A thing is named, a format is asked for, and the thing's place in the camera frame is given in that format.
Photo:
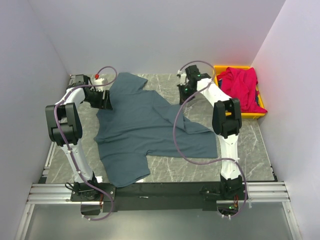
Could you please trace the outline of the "blue-grey t-shirt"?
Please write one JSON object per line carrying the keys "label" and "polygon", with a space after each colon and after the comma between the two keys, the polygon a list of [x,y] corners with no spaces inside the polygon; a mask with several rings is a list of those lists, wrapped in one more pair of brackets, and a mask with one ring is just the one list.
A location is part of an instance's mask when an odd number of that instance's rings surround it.
{"label": "blue-grey t-shirt", "polygon": [[108,180],[126,187],[150,174],[147,156],[216,158],[215,133],[180,113],[145,78],[120,73],[110,87],[112,110],[97,112],[95,137]]}

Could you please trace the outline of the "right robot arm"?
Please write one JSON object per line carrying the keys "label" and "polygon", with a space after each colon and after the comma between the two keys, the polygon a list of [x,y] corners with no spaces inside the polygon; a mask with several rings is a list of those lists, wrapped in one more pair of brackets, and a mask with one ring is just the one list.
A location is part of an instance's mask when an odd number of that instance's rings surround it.
{"label": "right robot arm", "polygon": [[240,101],[224,93],[207,73],[200,73],[192,62],[177,71],[180,102],[183,106],[202,94],[213,107],[212,128],[218,137],[221,152],[220,187],[218,194],[233,199],[243,189],[239,167],[238,139],[242,127]]}

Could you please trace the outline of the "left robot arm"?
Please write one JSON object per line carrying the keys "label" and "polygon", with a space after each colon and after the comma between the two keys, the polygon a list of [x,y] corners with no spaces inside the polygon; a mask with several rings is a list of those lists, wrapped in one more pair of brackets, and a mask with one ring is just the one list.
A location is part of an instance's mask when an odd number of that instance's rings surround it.
{"label": "left robot arm", "polygon": [[45,107],[49,138],[63,150],[74,174],[74,183],[67,182],[65,187],[75,195],[83,195],[88,201],[96,200],[102,193],[102,187],[83,151],[83,128],[78,107],[87,102],[94,109],[113,109],[110,91],[103,89],[103,81],[99,80],[98,75],[95,77],[97,85],[93,85],[87,75],[72,75],[62,99]]}

